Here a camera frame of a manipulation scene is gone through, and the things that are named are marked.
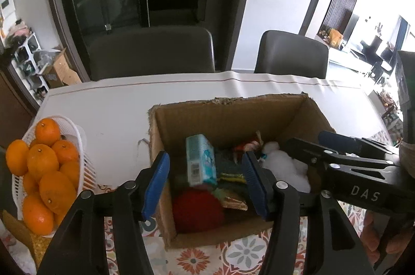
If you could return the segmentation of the person's right hand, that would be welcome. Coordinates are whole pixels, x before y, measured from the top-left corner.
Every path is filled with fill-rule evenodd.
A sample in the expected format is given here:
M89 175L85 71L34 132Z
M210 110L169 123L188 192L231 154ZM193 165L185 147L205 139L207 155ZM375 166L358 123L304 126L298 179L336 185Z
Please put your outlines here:
M374 213L372 211L367 211L364 219L364 228L360 235L360 239L371 265L374 265L381 256L380 252L378 251L378 246L381 238L377 230L374 228L373 220ZM403 229L401 232L399 232L399 234L389 240L385 251L387 254L394 257L395 262L402 255L413 235L413 228Z

